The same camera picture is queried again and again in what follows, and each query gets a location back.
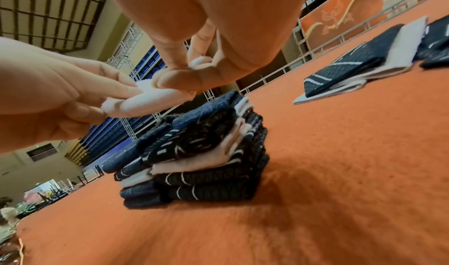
white railing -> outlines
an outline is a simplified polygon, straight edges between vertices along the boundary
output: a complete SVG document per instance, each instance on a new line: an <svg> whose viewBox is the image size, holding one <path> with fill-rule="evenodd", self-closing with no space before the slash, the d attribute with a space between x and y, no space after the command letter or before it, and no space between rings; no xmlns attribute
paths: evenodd
<svg viewBox="0 0 449 265"><path fill-rule="evenodd" d="M396 4L396 6L400 6L400 5L404 4L404 3L407 3L407 1L408 1L408 0L402 0L400 3ZM399 11L399 12L398 12L397 14L395 14L394 16L396 17L397 15L400 15L400 14L404 13L405 11L407 11L407 10L409 10L409 9L411 9L411 8L413 8L413 7L415 7L416 5L419 5L419 4L420 4L421 2L423 2L423 1L425 1L425 0L421 0L421 1L417 2L417 3L414 4L414 5L407 6L407 9L402 10L402 11ZM327 41L326 43L322 44L321 46L319 46L319 47L317 47L317 48L315 48L315 49L313 49L313 50L311 50L311 51L308 51L307 53L301 55L301 56L300 56L299 58L297 58L296 60L294 60L294 61L292 61L292 62L286 64L285 66L283 66L283 67L281 67L281 68L279 68L279 69L277 69L277 70L275 70L275 71L272 72L271 74L262 77L260 80L258 80L258 81L256 81L256 82L252 83L251 85L249 85L249 86L247 86L247 87L241 89L240 92L241 92L243 95L246 95L246 94L249 94L249 93L251 93L251 92L253 92L253 91L256 91L256 90L258 90L259 88L261 88L261 87L263 87L263 86L269 84L271 81L274 81L275 79L278 79L278 78L284 76L284 75L287 73L287 70L286 70L287 68L288 68L289 70L293 71L293 70L295 70L296 68L298 68L298 67L300 66L300 65L299 65L299 66L297 66L297 67L295 67L295 68L293 68L293 69L290 69L290 67L291 67L292 65L294 65L294 64L296 64L296 63L298 63L298 62L302 62L302 63L304 64L304 63L306 63L306 62L313 61L314 59L316 59L316 58L318 58L318 57L324 55L325 53L327 53L327 52L329 52L329 51L331 51L331 50L333 50L333 49L335 49L335 48L337 48L337 47L340 47L343 43L345 43L345 42L347 42L347 41L349 41L349 40L351 39L350 37L345 38L345 35L348 34L348 33L350 33L350 32L352 32L353 30L355 30L355 29L357 29L357 28L363 27L363 28L364 28L364 32L362 32L362 33L360 33L360 34L358 34L358 35L356 35L356 36L354 36L354 37L357 37L357 36L359 36L359 35L365 33L366 31L371 30L371 29L373 29L374 27L376 27L376 26L378 26L378 25L384 23L385 21L390 20L391 18L390 18L390 19L387 19L387 20L385 20L385 21L383 21L383 22L381 22L381 23L379 23L379 24L377 24L377 25L375 25L375 26L371 26L371 25L369 24L369 22L372 21L373 19L375 19L375 18L377 18L377 17L379 17L379 16L381 16L381 15L383 15L383 14L385 14L385 13L390 13L391 10L392 10L391 7L388 8L388 9L386 9L386 10L383 10L382 12L380 12L380 13L378 13L377 15L375 15L375 16L373 16L373 17L367 19L367 20L365 20L364 22L362 22L362 23L360 23L360 24L354 26L353 28L351 28L351 29L349 29L349 30L346 30L344 33L342 33L342 34L340 34L339 36L333 38L332 40ZM334 46L334 47L332 47L332 48L330 48L330 49L328 49L328 50L324 50L324 47L326 47L327 45L329 45L329 44L331 44L332 42L335 42L335 41L337 41L337 40L340 40L340 44L338 44L338 45L336 45L336 46ZM281 72L281 71L282 71L282 75L281 75L281 76L276 77L275 79L273 79L273 80L271 80L271 81L268 81L268 80L267 80L267 79L269 79L270 77L272 77L273 75L275 75L275 74L277 74L277 73L279 73L279 72ZM253 86L257 85L257 84L261 84L261 83L262 83L262 85L261 85L260 87L255 88L254 90L250 90L251 87L253 87Z"/></svg>

orange carpet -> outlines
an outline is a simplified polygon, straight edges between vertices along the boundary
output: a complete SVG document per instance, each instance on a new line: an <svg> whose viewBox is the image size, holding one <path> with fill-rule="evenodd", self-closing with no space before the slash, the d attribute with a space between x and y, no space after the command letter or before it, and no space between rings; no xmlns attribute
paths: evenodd
<svg viewBox="0 0 449 265"><path fill-rule="evenodd" d="M428 0L250 94L271 161L251 202L130 211L112 176L20 223L27 265L449 264L449 69L294 106L303 79Z"/></svg>

ceiling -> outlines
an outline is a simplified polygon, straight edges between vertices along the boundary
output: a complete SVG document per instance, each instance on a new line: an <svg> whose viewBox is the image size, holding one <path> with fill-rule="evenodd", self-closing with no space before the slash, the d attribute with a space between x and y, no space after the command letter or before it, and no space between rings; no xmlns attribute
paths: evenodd
<svg viewBox="0 0 449 265"><path fill-rule="evenodd" d="M0 0L0 36L66 53L87 47L106 0Z"/></svg>

hand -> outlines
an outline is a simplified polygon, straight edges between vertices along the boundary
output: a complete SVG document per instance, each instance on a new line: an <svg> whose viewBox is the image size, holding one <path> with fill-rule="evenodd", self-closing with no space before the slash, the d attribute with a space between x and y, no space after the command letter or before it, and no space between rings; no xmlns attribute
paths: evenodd
<svg viewBox="0 0 449 265"><path fill-rule="evenodd" d="M168 68L159 88L204 91L238 80L270 63L292 33L305 0L115 0L153 40ZM188 67L183 41L192 38L189 60L206 53L217 32L210 64Z"/></svg>
<svg viewBox="0 0 449 265"><path fill-rule="evenodd" d="M0 37L0 153L83 137L106 118L106 97L141 93L113 67Z"/></svg>

banner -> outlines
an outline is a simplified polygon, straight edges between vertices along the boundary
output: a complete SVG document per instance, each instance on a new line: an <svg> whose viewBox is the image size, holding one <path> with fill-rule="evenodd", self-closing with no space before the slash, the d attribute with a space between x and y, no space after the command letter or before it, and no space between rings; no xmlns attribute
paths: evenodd
<svg viewBox="0 0 449 265"><path fill-rule="evenodd" d="M379 24L398 12L418 3L419 0L407 0L405 4L398 5L403 0L328 0L308 15L300 19L305 38L310 49L315 49L345 31L366 21L367 19L388 9L388 12L370 21L370 26ZM346 34L344 38L350 39L364 31L357 28ZM340 40L326 45L324 50L339 45Z"/></svg>

